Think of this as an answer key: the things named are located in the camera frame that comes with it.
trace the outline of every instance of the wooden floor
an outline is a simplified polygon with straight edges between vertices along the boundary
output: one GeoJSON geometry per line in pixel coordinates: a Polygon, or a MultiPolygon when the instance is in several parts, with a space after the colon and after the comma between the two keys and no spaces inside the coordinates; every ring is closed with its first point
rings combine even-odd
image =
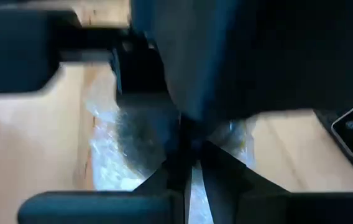
{"type": "MultiPolygon", "coordinates": [[[[70,4],[85,24],[127,22],[123,0],[60,6],[70,4]]],[[[0,96],[0,223],[15,223],[20,204],[39,192],[93,188],[93,117],[82,96],[94,73],[92,67],[64,65],[42,94],[0,96]]],[[[271,181],[295,192],[353,191],[353,167],[313,112],[261,114],[253,135],[254,170],[271,181]]]]}

